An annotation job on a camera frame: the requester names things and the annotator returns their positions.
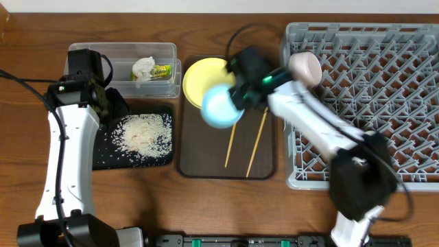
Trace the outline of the light blue bowl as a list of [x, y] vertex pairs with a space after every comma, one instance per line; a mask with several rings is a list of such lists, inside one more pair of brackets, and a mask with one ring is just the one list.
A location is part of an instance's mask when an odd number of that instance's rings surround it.
[[230, 97], [230, 84], [218, 84], [210, 88], [204, 95], [201, 116], [211, 127], [225, 129], [232, 127], [244, 114], [237, 110]]

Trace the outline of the white paper waste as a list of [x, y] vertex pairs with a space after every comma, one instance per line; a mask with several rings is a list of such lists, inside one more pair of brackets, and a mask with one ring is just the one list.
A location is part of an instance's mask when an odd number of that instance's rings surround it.
[[156, 64], [152, 56], [137, 60], [132, 66], [130, 75], [136, 88], [140, 88], [142, 83], [149, 82], [157, 78], [165, 78], [171, 75], [172, 66], [170, 64]]

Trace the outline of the yellow plate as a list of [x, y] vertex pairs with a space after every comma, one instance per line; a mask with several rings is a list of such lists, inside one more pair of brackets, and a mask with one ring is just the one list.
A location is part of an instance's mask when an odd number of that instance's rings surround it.
[[210, 57], [193, 63], [187, 69], [182, 89], [187, 100], [196, 108], [201, 108], [205, 93], [221, 84], [234, 86], [235, 77], [227, 72], [225, 59]]

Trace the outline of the rice leftovers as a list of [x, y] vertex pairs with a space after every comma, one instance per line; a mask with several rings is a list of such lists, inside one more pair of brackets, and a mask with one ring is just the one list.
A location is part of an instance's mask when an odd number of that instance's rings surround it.
[[131, 163], [149, 158], [158, 162], [172, 152], [172, 117], [168, 113], [127, 115], [110, 136], [116, 151]]

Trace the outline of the pink bowl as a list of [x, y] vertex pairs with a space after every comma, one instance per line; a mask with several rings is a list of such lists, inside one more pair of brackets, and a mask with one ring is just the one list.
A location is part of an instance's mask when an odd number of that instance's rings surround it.
[[322, 79], [322, 67], [317, 56], [306, 51], [292, 54], [289, 58], [289, 70], [293, 77], [308, 87], [319, 85]]

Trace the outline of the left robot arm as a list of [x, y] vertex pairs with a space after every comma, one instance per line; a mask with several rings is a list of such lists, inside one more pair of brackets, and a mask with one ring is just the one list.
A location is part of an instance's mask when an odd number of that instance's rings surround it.
[[107, 57], [90, 49], [68, 52], [68, 74], [38, 94], [49, 111], [47, 177], [35, 220], [18, 227], [19, 246], [143, 246], [139, 227], [116, 230], [95, 215], [93, 148], [101, 127], [130, 110], [104, 75]]

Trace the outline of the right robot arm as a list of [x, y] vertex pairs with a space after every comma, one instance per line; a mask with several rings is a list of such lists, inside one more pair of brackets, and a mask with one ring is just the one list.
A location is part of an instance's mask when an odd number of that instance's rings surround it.
[[226, 55], [226, 70], [236, 79], [229, 95], [237, 109], [267, 104], [329, 162], [329, 193], [337, 209], [331, 239], [336, 246], [365, 246], [372, 223], [398, 186], [384, 136], [350, 125], [311, 93], [322, 79], [322, 68], [309, 51], [293, 54], [286, 66], [273, 69], [255, 48], [247, 47]]

